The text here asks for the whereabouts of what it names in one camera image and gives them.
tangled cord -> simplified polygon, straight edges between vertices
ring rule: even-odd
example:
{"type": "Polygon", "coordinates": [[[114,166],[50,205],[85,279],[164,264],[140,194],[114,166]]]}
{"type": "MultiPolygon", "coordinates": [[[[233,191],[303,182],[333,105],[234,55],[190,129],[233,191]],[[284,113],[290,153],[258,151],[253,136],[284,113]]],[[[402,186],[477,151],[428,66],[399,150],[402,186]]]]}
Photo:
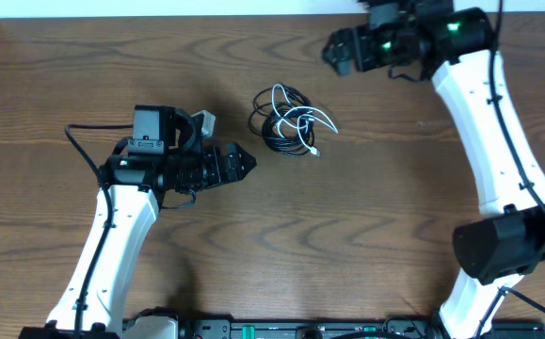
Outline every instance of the tangled cord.
{"type": "Polygon", "coordinates": [[[264,89],[253,98],[253,111],[248,118],[248,127],[251,133],[261,137],[270,150],[287,156],[302,156],[307,153],[320,155],[320,151],[313,145],[313,124],[319,121],[333,132],[339,134],[339,130],[322,110],[312,107],[312,102],[297,89],[283,84],[276,84],[269,89],[264,89]],[[276,102],[275,93],[281,90],[285,102],[276,102]],[[259,104],[262,95],[271,92],[272,100],[269,103],[259,104]],[[314,114],[325,118],[322,120],[314,114]],[[259,114],[265,117],[260,129],[253,124],[253,117],[259,114]],[[282,127],[288,125],[296,130],[292,137],[282,132],[282,127]]]}

green light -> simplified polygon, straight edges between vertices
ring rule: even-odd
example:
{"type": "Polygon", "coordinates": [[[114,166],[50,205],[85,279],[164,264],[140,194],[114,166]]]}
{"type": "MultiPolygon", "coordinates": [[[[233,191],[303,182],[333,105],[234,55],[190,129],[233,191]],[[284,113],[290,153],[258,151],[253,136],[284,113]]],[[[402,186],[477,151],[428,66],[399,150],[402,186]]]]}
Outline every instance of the green light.
{"type": "Polygon", "coordinates": [[[451,23],[448,24],[448,30],[450,32],[456,32],[460,29],[460,23],[451,23]]]}

brown table surface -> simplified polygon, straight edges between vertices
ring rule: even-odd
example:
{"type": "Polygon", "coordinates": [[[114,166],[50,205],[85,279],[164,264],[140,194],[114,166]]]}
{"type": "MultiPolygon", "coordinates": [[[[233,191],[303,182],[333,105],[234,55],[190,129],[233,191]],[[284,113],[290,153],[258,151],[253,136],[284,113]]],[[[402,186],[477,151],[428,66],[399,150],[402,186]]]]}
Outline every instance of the brown table surface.
{"type": "MultiPolygon", "coordinates": [[[[429,315],[449,295],[452,230],[478,220],[472,172],[430,84],[386,71],[337,77],[331,31],[363,15],[0,20],[0,338],[41,326],[88,235],[97,187],[63,125],[131,122],[136,104],[217,115],[215,142],[259,166],[164,211],[140,253],[125,314],[171,306],[237,318],[429,315]],[[297,87],[336,121],[322,157],[268,150],[253,96],[297,87]]],[[[545,14],[508,14],[503,52],[545,171],[545,14]]],[[[78,133],[103,163],[120,133],[78,133]]],[[[167,204],[185,196],[168,194],[167,204]]],[[[545,264],[518,286],[545,303],[545,264]]],[[[508,298],[500,318],[541,318],[508,298]]]]}

